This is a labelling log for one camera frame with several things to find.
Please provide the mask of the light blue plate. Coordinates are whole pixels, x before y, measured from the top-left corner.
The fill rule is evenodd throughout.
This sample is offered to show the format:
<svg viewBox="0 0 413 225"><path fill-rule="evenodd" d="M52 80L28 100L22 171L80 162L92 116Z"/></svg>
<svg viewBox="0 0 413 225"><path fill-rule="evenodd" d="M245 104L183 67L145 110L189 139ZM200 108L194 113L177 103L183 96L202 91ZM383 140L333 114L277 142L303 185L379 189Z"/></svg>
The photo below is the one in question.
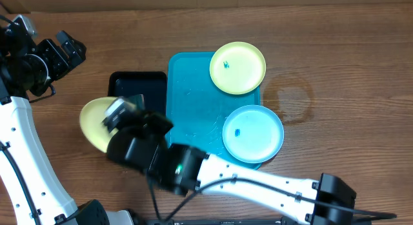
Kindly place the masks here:
<svg viewBox="0 0 413 225"><path fill-rule="evenodd" d="M234 110L222 130L223 144L231 156L250 164L275 157L284 137L280 118L260 105L246 105Z"/></svg>

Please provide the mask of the green sponge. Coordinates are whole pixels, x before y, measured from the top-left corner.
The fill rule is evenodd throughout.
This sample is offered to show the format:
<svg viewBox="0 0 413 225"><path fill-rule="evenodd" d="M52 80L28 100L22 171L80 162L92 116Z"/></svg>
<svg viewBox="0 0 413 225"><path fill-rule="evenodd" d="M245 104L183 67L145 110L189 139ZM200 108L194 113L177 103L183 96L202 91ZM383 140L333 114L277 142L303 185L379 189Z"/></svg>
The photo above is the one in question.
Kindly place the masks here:
<svg viewBox="0 0 413 225"><path fill-rule="evenodd" d="M145 109L145 99L143 94L137 94L137 95L133 95L128 97L128 100L136 105L140 110L144 110Z"/></svg>

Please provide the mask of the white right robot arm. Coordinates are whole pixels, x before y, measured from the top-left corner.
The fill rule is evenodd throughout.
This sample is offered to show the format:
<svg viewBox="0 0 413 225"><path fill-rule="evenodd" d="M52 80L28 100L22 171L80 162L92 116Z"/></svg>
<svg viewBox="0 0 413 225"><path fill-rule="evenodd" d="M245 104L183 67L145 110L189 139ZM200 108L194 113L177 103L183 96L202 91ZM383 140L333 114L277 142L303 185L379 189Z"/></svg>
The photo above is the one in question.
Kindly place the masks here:
<svg viewBox="0 0 413 225"><path fill-rule="evenodd" d="M187 196L222 193L261 204L299 224L351 224L355 191L340 178L319 181L270 175L229 163L193 146L167 146L173 124L156 112L106 109L103 120L113 132L107 157L140 171L149 184Z"/></svg>

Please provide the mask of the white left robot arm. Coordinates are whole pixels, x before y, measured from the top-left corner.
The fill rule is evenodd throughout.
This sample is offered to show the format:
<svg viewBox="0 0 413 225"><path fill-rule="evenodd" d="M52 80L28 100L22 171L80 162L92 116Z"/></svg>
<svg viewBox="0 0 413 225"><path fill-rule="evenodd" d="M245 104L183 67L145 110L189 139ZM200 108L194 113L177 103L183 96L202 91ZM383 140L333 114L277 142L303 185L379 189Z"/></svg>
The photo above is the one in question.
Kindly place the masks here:
<svg viewBox="0 0 413 225"><path fill-rule="evenodd" d="M109 224L97 200L78 206L59 182L37 134L32 100L55 94L52 83L86 59L86 47L64 31L59 44L35 44L31 20L18 15L1 28L1 179L18 224Z"/></svg>

